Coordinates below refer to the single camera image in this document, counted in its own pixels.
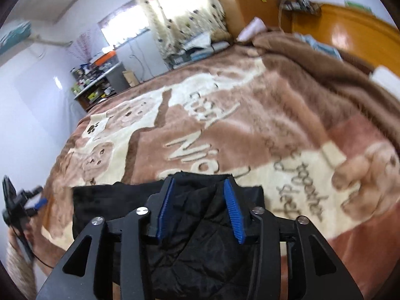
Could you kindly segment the person's left hand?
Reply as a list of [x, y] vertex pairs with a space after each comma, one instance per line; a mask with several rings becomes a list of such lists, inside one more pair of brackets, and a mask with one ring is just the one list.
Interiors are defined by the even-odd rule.
[[8, 242], [9, 245], [15, 250], [15, 252], [22, 258], [27, 264], [32, 264], [33, 260], [26, 252], [24, 245], [22, 244], [19, 234], [13, 227], [8, 228]]

